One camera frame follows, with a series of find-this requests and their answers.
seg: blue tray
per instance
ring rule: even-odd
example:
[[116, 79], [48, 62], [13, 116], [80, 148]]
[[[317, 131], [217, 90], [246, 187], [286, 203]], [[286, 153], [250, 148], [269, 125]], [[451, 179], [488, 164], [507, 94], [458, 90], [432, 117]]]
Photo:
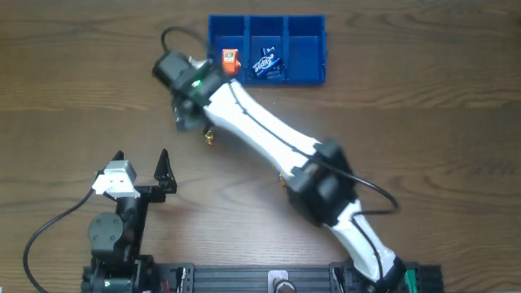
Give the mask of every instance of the blue tray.
[[[326, 79], [324, 15], [210, 15], [208, 40], [216, 63], [222, 49], [238, 49], [242, 67], [235, 77], [244, 85], [318, 85]], [[248, 74], [261, 49], [281, 52], [281, 75], [259, 79]]]

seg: orange box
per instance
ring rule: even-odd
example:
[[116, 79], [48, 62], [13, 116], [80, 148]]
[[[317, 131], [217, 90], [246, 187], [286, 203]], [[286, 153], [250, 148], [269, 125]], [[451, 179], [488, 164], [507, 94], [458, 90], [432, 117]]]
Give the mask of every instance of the orange box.
[[229, 76], [234, 76], [239, 73], [239, 69], [241, 68], [241, 63], [239, 62], [239, 50], [222, 50], [222, 68]]

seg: wooden surface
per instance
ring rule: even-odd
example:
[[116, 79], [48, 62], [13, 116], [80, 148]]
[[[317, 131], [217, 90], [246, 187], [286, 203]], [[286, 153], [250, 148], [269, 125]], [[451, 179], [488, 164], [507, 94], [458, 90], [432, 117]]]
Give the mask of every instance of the wooden surface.
[[[371, 217], [402, 259], [443, 265], [447, 292], [521, 289], [521, 5], [518, 0], [2, 1], [0, 286], [34, 292], [22, 251], [123, 150], [151, 176], [162, 148], [179, 192], [153, 204], [142, 252], [197, 265], [327, 264], [348, 254], [287, 203], [277, 173], [227, 133], [178, 133], [151, 77], [169, 25], [209, 13], [326, 15], [326, 84], [251, 88], [289, 125], [337, 139], [358, 174], [400, 200]], [[201, 56], [194, 42], [172, 37]], [[361, 188], [365, 208], [387, 204]], [[79, 291], [92, 198], [35, 242], [52, 292]]]

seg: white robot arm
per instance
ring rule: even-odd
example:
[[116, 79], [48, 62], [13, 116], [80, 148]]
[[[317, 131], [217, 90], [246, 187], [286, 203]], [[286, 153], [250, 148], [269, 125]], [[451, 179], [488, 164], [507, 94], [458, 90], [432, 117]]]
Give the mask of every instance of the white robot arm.
[[351, 173], [338, 144], [320, 143], [284, 124], [209, 61], [195, 63], [168, 52], [153, 74], [175, 99], [189, 105], [190, 115], [198, 113], [206, 123], [234, 133], [280, 171], [290, 203], [312, 223], [333, 232], [377, 292], [396, 286], [405, 266], [360, 214], [355, 182], [332, 172]]

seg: cable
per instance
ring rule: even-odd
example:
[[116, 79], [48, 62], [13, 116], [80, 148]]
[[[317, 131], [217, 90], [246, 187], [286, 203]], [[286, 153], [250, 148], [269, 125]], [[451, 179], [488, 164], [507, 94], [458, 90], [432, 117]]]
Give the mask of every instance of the cable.
[[[164, 38], [166, 37], [166, 35], [168, 33], [172, 32], [172, 31], [179, 31], [181, 33], [184, 33], [186, 35], [189, 35], [189, 36], [193, 37], [194, 39], [200, 41], [203, 44], [203, 46], [206, 48], [207, 51], [210, 51], [209, 44], [198, 33], [192, 32], [189, 29], [183, 28], [183, 27], [170, 27], [170, 28], [165, 29], [163, 31], [163, 33], [161, 34], [161, 45], [162, 45], [163, 50], [165, 52], [168, 52], [169, 48], [166, 46], [166, 44], [164, 42]], [[364, 230], [358, 225], [357, 221], [355, 220], [355, 216], [377, 216], [377, 215], [390, 215], [390, 214], [396, 213], [396, 212], [398, 212], [400, 210], [400, 205], [398, 204], [396, 199], [389, 192], [387, 192], [385, 189], [375, 185], [374, 183], [372, 183], [370, 181], [366, 181], [364, 179], [361, 179], [361, 178], [359, 178], [359, 177], [357, 177], [357, 176], [355, 176], [355, 175], [353, 175], [351, 173], [345, 172], [344, 170], [336, 168], [336, 167], [334, 167], [334, 166], [332, 166], [332, 165], [330, 165], [330, 164], [328, 164], [328, 163], [326, 163], [326, 162], [324, 162], [322, 160], [317, 160], [317, 159], [313, 158], [311, 155], [308, 155], [308, 154], [304, 153], [303, 151], [299, 150], [296, 146], [293, 146], [289, 142], [286, 142], [284, 139], [280, 138], [277, 134], [275, 134], [273, 131], [271, 131], [267, 127], [265, 127], [260, 121], [258, 121], [255, 117], [253, 117], [247, 111], [247, 109], [241, 104], [241, 102], [237, 98], [237, 95], [235, 94], [234, 89], [233, 89], [231, 83], [229, 81], [226, 82], [226, 83], [228, 84], [228, 87], [230, 88], [230, 92], [232, 93], [232, 95], [234, 97], [235, 103], [241, 108], [241, 110], [243, 111], [243, 114], [248, 116], [248, 117], [250, 117], [262, 129], [266, 130], [269, 134], [273, 135], [281, 143], [283, 143], [287, 147], [290, 147], [292, 151], [294, 151], [294, 152], [296, 152], [296, 153], [298, 153], [300, 155], [303, 155], [308, 160], [310, 160], [310, 161], [312, 161], [312, 162], [314, 162], [316, 164], [319, 164], [319, 165], [321, 165], [324, 168], [329, 169], [333, 173], [337, 173], [340, 176], [343, 176], [343, 177], [346, 177], [348, 179], [357, 181], [357, 182], [359, 182], [359, 183], [361, 183], [361, 184], [371, 188], [372, 190], [374, 190], [374, 191], [378, 192], [379, 194], [383, 195], [386, 199], [388, 199], [392, 203], [393, 209], [360, 211], [360, 212], [354, 212], [351, 215], [351, 222], [355, 225], [355, 227], [357, 227], [357, 229], [360, 231], [362, 236], [364, 236], [364, 238], [367, 240], [368, 244], [373, 249], [374, 256], [376, 257], [376, 260], [378, 262], [379, 277], [383, 278], [383, 266], [382, 266], [382, 261], [380, 259], [380, 254], [378, 253], [378, 250], [374, 246], [374, 243], [370, 240], [369, 236], [367, 236], [366, 232], [364, 232]]]
[[67, 211], [63, 212], [62, 214], [58, 215], [57, 217], [55, 217], [54, 219], [48, 221], [47, 223], [45, 223], [40, 229], [38, 229], [34, 234], [33, 236], [31, 237], [31, 239], [27, 242], [27, 245], [25, 246], [25, 249], [24, 249], [24, 258], [23, 258], [23, 262], [24, 262], [24, 270], [25, 270], [25, 274], [27, 274], [27, 278], [29, 278], [29, 281], [31, 281], [31, 283], [36, 287], [36, 289], [40, 292], [40, 293], [48, 293], [45, 289], [43, 289], [43, 287], [38, 283], [38, 281], [34, 278], [34, 276], [31, 274], [31, 270], [29, 269], [29, 263], [28, 263], [28, 255], [29, 255], [29, 249], [31, 248], [31, 245], [33, 245], [33, 242], [34, 240], [36, 240], [36, 238], [47, 228], [49, 228], [51, 225], [53, 225], [55, 222], [63, 219], [65, 216], [67, 216], [68, 214], [70, 214], [71, 212], [74, 212], [76, 211], [79, 207], [81, 207], [83, 205], [83, 203], [85, 203], [87, 201], [87, 199], [89, 199], [89, 197], [92, 195], [92, 193], [94, 192], [94, 190], [91, 188], [89, 190], [89, 192], [87, 193], [87, 195], [79, 202], [77, 203], [74, 207], [72, 208], [69, 208]]

